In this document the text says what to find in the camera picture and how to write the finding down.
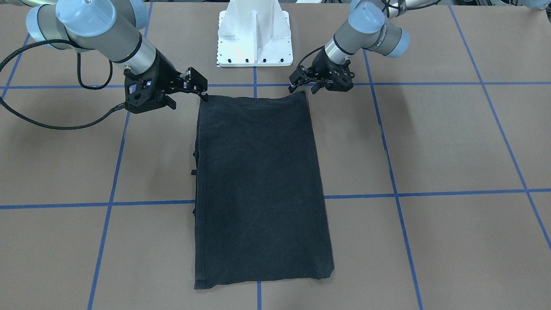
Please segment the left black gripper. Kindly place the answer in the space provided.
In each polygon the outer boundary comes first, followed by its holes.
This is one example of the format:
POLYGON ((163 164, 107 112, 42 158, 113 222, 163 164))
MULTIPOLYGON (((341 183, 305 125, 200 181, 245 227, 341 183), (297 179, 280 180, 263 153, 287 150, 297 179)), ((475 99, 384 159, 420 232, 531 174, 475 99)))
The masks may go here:
POLYGON ((348 92, 354 86, 352 79, 355 77, 350 71, 350 64, 351 61, 348 59, 344 64, 332 62, 325 49, 321 47, 309 68, 298 65, 289 76, 288 91, 294 93, 300 86, 314 84, 311 92, 318 92, 322 88, 328 91, 348 92))

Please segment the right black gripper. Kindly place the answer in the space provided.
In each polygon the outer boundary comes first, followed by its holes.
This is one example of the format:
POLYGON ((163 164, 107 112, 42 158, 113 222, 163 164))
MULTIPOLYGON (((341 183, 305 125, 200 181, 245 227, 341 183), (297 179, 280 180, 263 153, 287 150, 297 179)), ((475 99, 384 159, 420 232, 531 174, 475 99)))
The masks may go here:
POLYGON ((187 68, 184 73, 160 52, 156 51, 152 66, 143 73, 134 74, 128 69, 125 75, 125 109, 133 114, 149 112, 164 107, 172 110, 176 102, 170 94, 178 92, 192 93, 208 102, 208 80, 197 69, 187 68))

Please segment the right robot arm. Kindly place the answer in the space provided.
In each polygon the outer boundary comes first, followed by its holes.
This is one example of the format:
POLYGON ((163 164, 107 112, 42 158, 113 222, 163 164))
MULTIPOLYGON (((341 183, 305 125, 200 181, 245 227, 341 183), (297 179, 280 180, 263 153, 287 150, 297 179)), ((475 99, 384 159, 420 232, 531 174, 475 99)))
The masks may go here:
POLYGON ((58 0, 34 5, 26 29, 58 50, 96 50, 125 75, 124 108, 139 114, 176 108, 170 95, 193 93, 208 100, 208 81, 196 69, 180 73, 140 32, 148 23, 141 0, 58 0))

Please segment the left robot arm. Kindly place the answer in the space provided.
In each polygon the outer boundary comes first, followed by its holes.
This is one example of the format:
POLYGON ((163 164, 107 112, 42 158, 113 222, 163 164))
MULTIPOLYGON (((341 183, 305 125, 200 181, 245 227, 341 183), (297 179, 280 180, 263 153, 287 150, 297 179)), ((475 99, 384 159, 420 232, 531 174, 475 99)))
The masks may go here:
POLYGON ((392 19, 405 12, 437 5, 437 0, 353 0, 347 19, 329 41, 313 51, 309 67, 299 63, 289 76, 288 91, 312 84, 311 93, 321 89, 347 92, 354 86, 351 58, 360 50, 398 58, 410 44, 409 34, 392 19))

